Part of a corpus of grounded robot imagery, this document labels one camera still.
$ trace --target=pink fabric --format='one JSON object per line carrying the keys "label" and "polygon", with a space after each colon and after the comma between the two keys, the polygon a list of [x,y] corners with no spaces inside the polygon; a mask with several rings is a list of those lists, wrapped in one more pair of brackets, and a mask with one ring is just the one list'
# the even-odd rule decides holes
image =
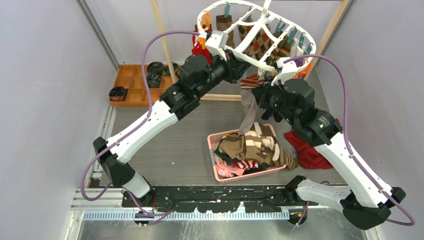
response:
{"label": "pink fabric", "polygon": [[242,176],[245,172],[245,170],[238,167],[225,166],[221,159],[216,161],[215,167],[218,175],[224,178],[231,178],[234,177],[234,175]]}

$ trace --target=teal clothespin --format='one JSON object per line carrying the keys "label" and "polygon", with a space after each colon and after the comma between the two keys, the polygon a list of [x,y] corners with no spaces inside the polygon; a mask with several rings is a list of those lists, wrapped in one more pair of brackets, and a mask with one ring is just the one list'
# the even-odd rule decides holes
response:
{"label": "teal clothespin", "polygon": [[282,23],[283,21],[281,21],[281,19],[280,19],[280,21],[278,22],[278,24],[277,24],[277,27],[275,28],[275,31],[274,31],[274,34],[276,34],[276,33],[278,33],[278,32],[281,32],[281,30],[283,30],[285,27],[286,27],[286,24],[285,23],[283,23],[282,24],[282,26],[280,26],[280,24]]}
{"label": "teal clothespin", "polygon": [[309,43],[309,45],[307,46],[306,50],[303,52],[303,54],[310,54],[312,51],[312,42]]}
{"label": "teal clothespin", "polygon": [[252,21],[252,14],[250,14],[249,16],[247,16],[246,18],[247,21],[251,22]]}
{"label": "teal clothespin", "polygon": [[302,34],[300,35],[300,38],[299,38],[299,48],[302,48],[303,46],[304,46],[304,41],[305,41],[305,36],[304,36],[304,32],[302,32]]}
{"label": "teal clothespin", "polygon": [[291,30],[290,35],[288,36],[288,39],[287,39],[288,44],[292,43],[293,38],[295,38],[295,35],[296,35],[297,32],[298,32],[298,29],[296,27],[294,27],[294,29]]}
{"label": "teal clothespin", "polygon": [[224,17],[228,17],[228,15],[230,15],[230,4],[228,4],[228,2],[225,2],[225,8],[224,8]]}

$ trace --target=orange clothespin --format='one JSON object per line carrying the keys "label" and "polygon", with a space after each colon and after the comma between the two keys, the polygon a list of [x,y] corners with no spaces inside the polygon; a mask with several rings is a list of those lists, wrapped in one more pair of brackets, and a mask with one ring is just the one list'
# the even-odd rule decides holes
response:
{"label": "orange clothespin", "polygon": [[[206,13],[205,15],[205,21],[206,21],[206,27],[209,27],[211,25],[211,15],[209,14],[209,11],[204,11]],[[200,19],[200,25],[203,27],[203,19]],[[201,45],[201,49],[206,49],[206,38],[199,37],[199,44]]]}
{"label": "orange clothespin", "polygon": [[311,70],[311,68],[312,68],[311,64],[307,65],[303,71],[296,73],[293,78],[294,79],[303,78],[309,72],[309,70]]}

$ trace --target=striped fabric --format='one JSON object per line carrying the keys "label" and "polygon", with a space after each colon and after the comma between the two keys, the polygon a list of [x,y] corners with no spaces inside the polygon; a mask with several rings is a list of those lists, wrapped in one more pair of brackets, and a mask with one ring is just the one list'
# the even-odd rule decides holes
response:
{"label": "striped fabric", "polygon": [[258,164],[266,163],[270,167],[287,165],[290,170],[299,166],[298,160],[279,146],[269,126],[255,122],[250,131],[244,134],[244,138],[246,159],[254,159]]}
{"label": "striped fabric", "polygon": [[261,86],[264,83],[264,79],[259,80],[258,74],[252,74],[245,79],[240,80],[240,86],[242,90],[252,90]]}
{"label": "striped fabric", "polygon": [[259,165],[254,160],[240,160],[240,162],[235,162],[235,165],[241,169],[249,170],[253,168],[258,168]]}

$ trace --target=cable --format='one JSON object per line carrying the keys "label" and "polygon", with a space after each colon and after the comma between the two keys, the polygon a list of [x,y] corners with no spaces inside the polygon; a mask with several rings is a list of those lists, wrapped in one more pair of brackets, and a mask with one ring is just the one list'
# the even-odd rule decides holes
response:
{"label": "cable", "polygon": [[128,194],[131,197],[131,199],[134,202],[134,204],[137,206],[137,208],[139,208],[142,212],[144,212],[143,214],[145,216],[148,216],[148,217],[165,216],[166,217],[166,216],[168,216],[170,213],[172,213],[174,211],[174,210],[170,210],[170,211],[167,211],[165,213],[150,213],[147,210],[144,210],[142,208],[142,206],[140,206],[140,204],[137,202],[136,197],[133,195],[132,192],[128,191]]}
{"label": "cable", "polygon": [[410,222],[401,222],[397,220],[392,219],[386,219],[389,223],[399,224],[403,226],[413,226],[415,225],[415,219],[412,217],[412,215],[404,208],[402,207],[391,195],[389,195],[385,190],[383,190],[383,187],[377,182],[377,180],[374,179],[374,177],[365,169],[365,167],[359,162],[358,158],[354,155],[354,152],[352,151],[351,145],[349,144],[349,138],[348,138],[348,87],[346,86],[345,77],[340,70],[340,67],[329,57],[319,55],[319,54],[305,54],[301,56],[295,56],[290,59],[285,60],[283,63],[288,63],[297,59],[301,58],[319,58],[324,59],[337,70],[338,74],[340,75],[341,84],[343,85],[343,93],[344,93],[344,114],[343,114],[343,131],[344,131],[344,143],[346,144],[347,151],[352,156],[353,161],[358,165],[358,167],[362,170],[362,172],[371,180],[371,182],[378,188],[379,191],[383,193],[383,195],[389,199],[397,208],[399,208],[400,211],[402,211],[403,214],[405,214]]}
{"label": "cable", "polygon": [[162,221],[162,219],[164,219],[164,218],[166,218],[166,217],[167,217],[167,215],[162,216],[161,218],[159,218],[159,219],[157,219],[157,220],[154,220],[154,221],[152,221],[152,222],[149,222],[149,223],[143,224],[143,226],[147,227],[147,226],[151,226],[151,225],[154,225],[154,224],[158,224],[160,221]]}
{"label": "cable", "polygon": [[[142,60],[141,60],[141,66],[145,65],[146,62],[146,54],[147,54],[147,50],[149,49],[149,47],[152,45],[152,43],[154,41],[156,41],[157,39],[166,36],[166,35],[171,35],[171,34],[189,34],[189,35],[200,35],[200,33],[195,32],[195,31],[184,31],[184,30],[176,30],[176,31],[167,31],[164,33],[161,33],[157,36],[155,36],[152,40],[150,40],[148,42],[148,44],[146,45],[146,47],[144,48],[144,52],[142,55]],[[104,189],[100,192],[99,195],[97,195],[96,197],[89,197],[86,194],[85,191],[85,178],[87,173],[89,172],[91,166],[95,163],[96,160],[98,160],[103,154],[105,154],[107,151],[109,151],[110,149],[112,149],[113,147],[115,147],[118,143],[122,142],[125,138],[127,138],[128,136],[130,136],[131,134],[133,134],[135,131],[137,131],[139,128],[141,128],[141,126],[143,126],[145,124],[145,122],[147,122],[147,120],[149,119],[150,115],[152,114],[152,96],[150,94],[150,90],[147,84],[147,79],[146,79],[146,70],[144,67],[141,68],[141,71],[143,73],[143,81],[144,81],[144,86],[146,88],[147,91],[147,98],[148,98],[148,111],[147,111],[147,116],[146,118],[136,127],[134,127],[133,130],[129,131],[127,134],[125,134],[124,136],[122,136],[120,139],[118,139],[116,142],[112,143],[110,146],[106,147],[103,151],[99,152],[87,165],[87,167],[84,169],[82,177],[81,177],[81,183],[80,183],[80,191],[81,191],[81,195],[82,197],[87,200],[87,201],[96,201],[97,199],[99,199],[105,192],[106,190],[111,186],[111,182],[108,183]]]}

